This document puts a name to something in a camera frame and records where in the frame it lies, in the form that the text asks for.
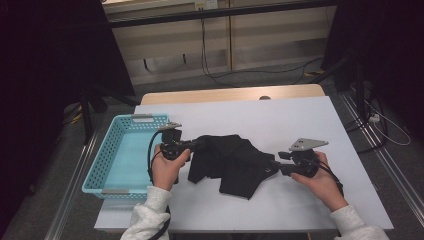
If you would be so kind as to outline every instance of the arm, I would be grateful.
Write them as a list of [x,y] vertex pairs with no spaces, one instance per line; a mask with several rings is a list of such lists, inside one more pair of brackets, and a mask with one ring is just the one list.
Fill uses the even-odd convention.
[[[159,146],[156,146],[155,155],[159,151]],[[165,212],[172,196],[170,190],[189,156],[190,150],[185,150],[174,161],[165,159],[162,153],[156,155],[152,166],[154,186],[148,187],[146,202],[134,206],[131,226],[124,232],[121,240],[149,239],[163,227],[170,217]],[[169,239],[168,233],[159,239]]]
[[[324,153],[316,152],[321,162],[328,165]],[[379,227],[368,226],[360,218],[355,208],[346,201],[337,188],[333,177],[319,169],[313,178],[296,173],[291,177],[303,185],[322,201],[331,211],[330,217],[336,222],[342,237],[336,239],[388,239],[386,233]]]

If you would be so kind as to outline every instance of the table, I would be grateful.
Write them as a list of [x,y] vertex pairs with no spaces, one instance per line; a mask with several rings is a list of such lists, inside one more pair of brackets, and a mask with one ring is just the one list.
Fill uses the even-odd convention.
[[[317,150],[327,153],[333,171],[345,185],[348,201],[368,224],[392,229],[331,101],[323,95],[318,85],[155,93],[146,95],[135,113],[169,114],[172,121],[183,124],[183,140],[203,134],[237,133],[267,153],[287,151],[299,137],[329,141]],[[257,101],[261,96],[272,100]],[[336,228],[328,209],[289,177],[279,173],[270,177],[247,201],[220,194],[220,179],[189,183],[189,165],[181,169],[180,183],[172,190],[171,232],[306,232]],[[136,202],[105,200],[95,228],[125,230]]]

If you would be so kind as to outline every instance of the white table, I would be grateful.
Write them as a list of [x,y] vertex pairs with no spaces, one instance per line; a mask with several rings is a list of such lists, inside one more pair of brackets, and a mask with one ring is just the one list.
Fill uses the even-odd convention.
[[[328,97],[142,105],[135,113],[167,113],[182,139],[239,134],[260,151],[288,151],[300,137],[326,140],[317,148],[344,184],[346,199],[367,224],[393,225]],[[277,173],[250,200],[220,194],[220,179],[188,182],[190,164],[172,189],[172,232],[292,232],[335,229],[329,210],[305,187]],[[124,231],[136,201],[105,200],[95,228]]]

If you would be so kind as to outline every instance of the metal rail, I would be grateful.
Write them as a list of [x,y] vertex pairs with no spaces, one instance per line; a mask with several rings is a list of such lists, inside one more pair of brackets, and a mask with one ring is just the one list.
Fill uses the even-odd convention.
[[166,14],[151,17],[140,17],[140,18],[127,18],[110,20],[105,23],[93,23],[87,25],[68,25],[61,27],[58,30],[89,30],[89,29],[101,29],[101,28],[123,28],[123,27],[134,27],[140,25],[150,25],[167,22],[180,22],[196,19],[207,19],[217,17],[228,17],[228,16],[239,16],[247,14],[267,13],[267,12],[280,12],[289,10],[299,10],[308,8],[328,7],[337,5],[338,0],[303,0],[293,1],[285,3],[275,3],[266,5],[255,5],[246,7],[231,7],[231,8],[220,8],[211,9],[205,11],[193,11]]

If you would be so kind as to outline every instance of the wall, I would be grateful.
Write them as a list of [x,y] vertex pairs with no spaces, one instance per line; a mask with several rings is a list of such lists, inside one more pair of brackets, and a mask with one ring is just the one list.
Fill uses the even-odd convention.
[[[265,0],[261,4],[284,1]],[[219,8],[258,4],[253,0],[220,0]],[[127,1],[103,4],[108,19],[158,16],[194,10],[194,0]],[[322,56],[335,7],[220,17],[205,20],[210,72],[294,63]],[[134,85],[202,74],[200,20],[113,29]],[[185,54],[189,65],[182,66]],[[147,59],[149,69],[144,69]],[[170,62],[168,68],[163,64]],[[158,78],[158,70],[167,72]]]

